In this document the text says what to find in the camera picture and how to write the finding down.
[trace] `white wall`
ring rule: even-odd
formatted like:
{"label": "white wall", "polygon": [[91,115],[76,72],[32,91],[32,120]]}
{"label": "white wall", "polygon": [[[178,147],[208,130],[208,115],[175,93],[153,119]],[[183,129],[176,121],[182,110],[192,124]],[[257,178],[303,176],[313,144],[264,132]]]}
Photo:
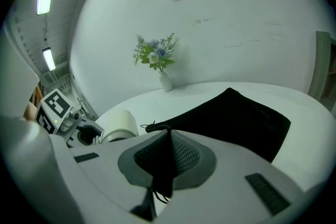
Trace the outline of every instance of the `white wall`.
{"label": "white wall", "polygon": [[0,29],[0,115],[23,117],[39,79],[14,47],[8,31]]}
{"label": "white wall", "polygon": [[317,30],[335,36],[326,0],[86,0],[70,65],[99,115],[160,88],[157,73],[133,64],[136,34],[176,33],[176,64],[166,70],[175,85],[246,81],[308,92]]}

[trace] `white vase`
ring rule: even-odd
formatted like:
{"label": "white vase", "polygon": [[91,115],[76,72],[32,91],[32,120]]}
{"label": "white vase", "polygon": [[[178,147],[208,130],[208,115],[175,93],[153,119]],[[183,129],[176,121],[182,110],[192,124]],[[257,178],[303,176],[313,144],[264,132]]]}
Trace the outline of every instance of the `white vase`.
{"label": "white vase", "polygon": [[161,83],[162,89],[165,92],[171,91],[173,89],[173,86],[172,86],[172,82],[170,81],[170,78],[168,77],[168,75],[164,71],[159,72],[159,74],[160,74],[160,83]]}

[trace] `white flower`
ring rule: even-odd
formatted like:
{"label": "white flower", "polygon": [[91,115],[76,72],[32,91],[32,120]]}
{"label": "white flower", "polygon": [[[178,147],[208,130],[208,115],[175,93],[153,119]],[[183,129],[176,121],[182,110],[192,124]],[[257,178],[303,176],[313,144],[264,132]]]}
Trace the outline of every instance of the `white flower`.
{"label": "white flower", "polygon": [[159,55],[157,55],[155,52],[151,52],[148,55],[148,58],[150,63],[157,63],[159,61]]}

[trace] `ceiling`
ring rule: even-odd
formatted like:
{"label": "ceiling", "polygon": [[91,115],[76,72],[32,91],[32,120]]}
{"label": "ceiling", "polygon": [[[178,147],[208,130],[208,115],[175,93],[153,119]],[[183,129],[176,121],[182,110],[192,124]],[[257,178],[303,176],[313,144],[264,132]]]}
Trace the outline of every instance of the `ceiling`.
{"label": "ceiling", "polygon": [[[50,12],[37,15],[36,0],[15,0],[7,19],[16,46],[46,88],[58,87],[60,79],[69,75],[69,34],[78,1],[51,0]],[[56,65],[52,72],[43,58],[42,50],[47,47]]]}

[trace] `white table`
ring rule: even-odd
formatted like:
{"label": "white table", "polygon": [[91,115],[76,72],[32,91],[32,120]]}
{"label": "white table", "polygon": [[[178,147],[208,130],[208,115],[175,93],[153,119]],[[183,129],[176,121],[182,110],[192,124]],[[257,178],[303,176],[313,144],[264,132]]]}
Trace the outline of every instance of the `white table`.
{"label": "white table", "polygon": [[[278,111],[291,121],[285,141],[272,162],[275,167],[290,176],[304,191],[329,177],[336,157],[336,120],[318,101],[293,89],[245,82],[200,83],[170,92],[148,92],[111,110],[129,110],[136,119],[139,134],[143,135],[146,132],[140,124],[171,119],[216,97],[229,87]],[[111,110],[97,119],[102,128]]]}

